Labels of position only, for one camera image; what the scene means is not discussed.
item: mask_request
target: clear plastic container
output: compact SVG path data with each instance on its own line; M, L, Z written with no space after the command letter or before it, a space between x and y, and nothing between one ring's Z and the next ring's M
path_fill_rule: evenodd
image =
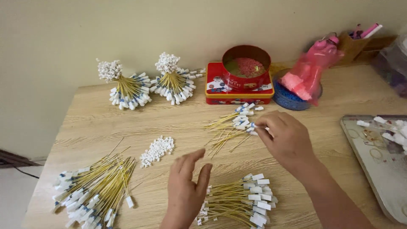
M407 98L407 35L380 50L372 66L401 97Z

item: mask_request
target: wooden table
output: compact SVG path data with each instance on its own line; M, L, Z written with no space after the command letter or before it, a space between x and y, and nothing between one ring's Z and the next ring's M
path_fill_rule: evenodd
M124 206L117 221L121 229L157 228L167 207L166 186L172 161L202 148L212 138L203 126L235 109L235 106L207 105L204 79L196 81L194 96L180 106L171 106L164 97L152 95L151 103L135 111L119 110L110 104L109 90L113 85L79 88L35 188L23 226L65 228L66 210L57 215L50 213L52 196L57 193L52 183L60 172L77 170L97 161L122 137L125 139L117 151L131 146L125 155L138 158L154 139L164 135L175 139L173 155L162 157L149 168L136 167L130 187L143 181L132 191L138 208ZM265 111L286 111L308 128L315 154L374 226L407 228L391 222L382 213L339 124L345 114L406 114L407 100L399 98L370 66L327 70L322 84L324 93L318 107L295 112L272 102L264 106ZM264 173L279 199L277 208L269 213L270 228L321 228L305 189L276 162L260 139L251 137L229 153L228 149L234 145L229 143L212 160L205 157L198 163L198 167L208 162L214 164L211 184L232 182L248 173ZM229 219L207 225L205 228L244 228Z

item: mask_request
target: wooden pencil cup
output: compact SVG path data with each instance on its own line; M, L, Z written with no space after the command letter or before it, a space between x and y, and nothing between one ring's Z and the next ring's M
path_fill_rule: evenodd
M370 40L371 38L354 40L348 35L348 32L342 32L339 36L338 50L343 51L345 55L337 65L352 63L355 57L363 50Z

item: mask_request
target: floor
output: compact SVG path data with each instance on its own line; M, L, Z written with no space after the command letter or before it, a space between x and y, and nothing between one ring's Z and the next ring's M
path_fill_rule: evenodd
M20 170L40 176L43 166L20 167ZM2 228L20 229L31 195L38 179L15 168L0 169L0 222Z

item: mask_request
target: human hand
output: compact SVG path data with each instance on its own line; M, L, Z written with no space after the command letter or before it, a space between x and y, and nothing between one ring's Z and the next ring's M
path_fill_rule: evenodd
M255 125L269 152L300 182L324 168L312 150L307 128L291 115L276 110L261 116Z
M212 164L206 164L199 173L198 182L192 181L195 162L205 149L177 158L168 179L168 208L160 229L187 229L198 215L205 200Z

